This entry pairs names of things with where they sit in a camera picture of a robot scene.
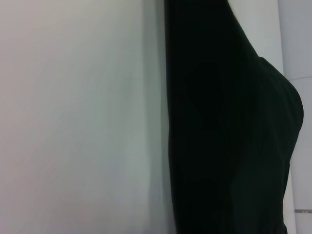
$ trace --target white wall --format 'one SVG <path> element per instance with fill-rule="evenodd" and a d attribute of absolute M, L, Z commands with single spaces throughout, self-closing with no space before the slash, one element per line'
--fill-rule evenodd
<path fill-rule="evenodd" d="M 161 2 L 0 1 L 1 234 L 174 233 Z"/>
<path fill-rule="evenodd" d="M 279 0 L 285 74 L 298 90 L 304 122 L 292 158 L 294 206 L 312 210 L 312 1 Z M 297 233 L 310 234 L 312 214 L 296 214 Z"/>
<path fill-rule="evenodd" d="M 229 0 L 234 14 L 259 56 L 283 73 L 283 54 L 277 0 Z M 296 234 L 291 172 L 284 197 L 284 223 Z"/>

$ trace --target black shirt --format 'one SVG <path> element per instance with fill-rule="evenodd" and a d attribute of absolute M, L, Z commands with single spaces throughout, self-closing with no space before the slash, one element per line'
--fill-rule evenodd
<path fill-rule="evenodd" d="M 165 5 L 177 233 L 286 234 L 298 92 L 257 55 L 226 0 Z"/>

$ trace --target tile grout line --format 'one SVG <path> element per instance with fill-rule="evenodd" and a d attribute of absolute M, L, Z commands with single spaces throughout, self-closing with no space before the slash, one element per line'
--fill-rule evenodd
<path fill-rule="evenodd" d="M 295 209 L 295 213 L 312 214 L 312 210 Z"/>
<path fill-rule="evenodd" d="M 312 76 L 309 76 L 309 77 L 294 78 L 294 79 L 289 79 L 289 80 L 297 80 L 297 79 L 305 79 L 305 78 L 312 78 Z"/>

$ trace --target black clothing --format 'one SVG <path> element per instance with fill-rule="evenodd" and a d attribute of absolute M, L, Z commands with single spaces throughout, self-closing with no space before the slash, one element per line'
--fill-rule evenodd
<path fill-rule="evenodd" d="M 298 92 L 257 55 L 226 0 L 165 6 L 177 234 L 286 234 Z"/>

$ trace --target person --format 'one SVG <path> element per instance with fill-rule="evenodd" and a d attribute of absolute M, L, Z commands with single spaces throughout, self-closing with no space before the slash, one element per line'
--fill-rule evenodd
<path fill-rule="evenodd" d="M 298 92 L 258 56 L 227 0 L 165 5 L 177 233 L 286 234 Z"/>

